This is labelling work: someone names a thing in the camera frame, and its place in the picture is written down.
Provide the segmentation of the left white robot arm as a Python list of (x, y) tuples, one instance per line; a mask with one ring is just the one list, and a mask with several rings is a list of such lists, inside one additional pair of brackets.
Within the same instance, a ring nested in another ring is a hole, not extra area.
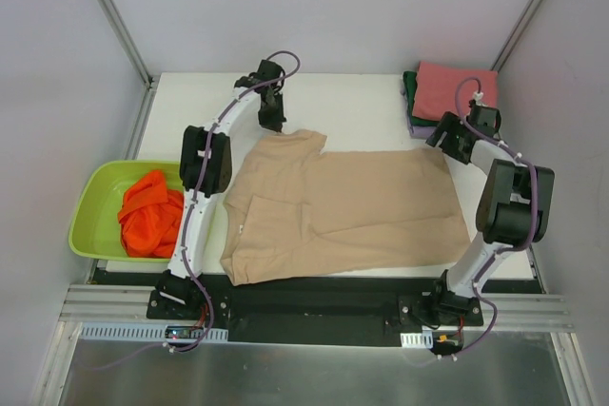
[(202, 258), (220, 196), (232, 179), (232, 140), (249, 119), (279, 132), (285, 122), (283, 87), (289, 74), (271, 57), (234, 84), (230, 102), (203, 126), (188, 126), (183, 135), (179, 176), (184, 211), (167, 270), (155, 286), (150, 312), (167, 311), (179, 319), (205, 319), (212, 305), (200, 288)]

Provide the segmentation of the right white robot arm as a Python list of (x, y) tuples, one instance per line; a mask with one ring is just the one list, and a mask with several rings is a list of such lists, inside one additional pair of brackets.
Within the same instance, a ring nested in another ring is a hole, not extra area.
[(446, 112), (426, 140), (448, 157), (472, 164), (486, 176), (475, 226), (477, 233), (460, 260), (434, 283), (421, 310), (429, 325), (481, 324), (481, 290), (509, 255), (527, 250), (545, 235), (555, 171), (527, 162), (497, 138), (500, 112), (476, 93), (470, 111)]

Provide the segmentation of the beige t shirt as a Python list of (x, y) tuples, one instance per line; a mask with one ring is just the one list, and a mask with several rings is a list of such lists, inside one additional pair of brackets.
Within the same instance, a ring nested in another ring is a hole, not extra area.
[(236, 285), (459, 260), (470, 243), (436, 149), (334, 152), (323, 134), (269, 135), (225, 195), (221, 264)]

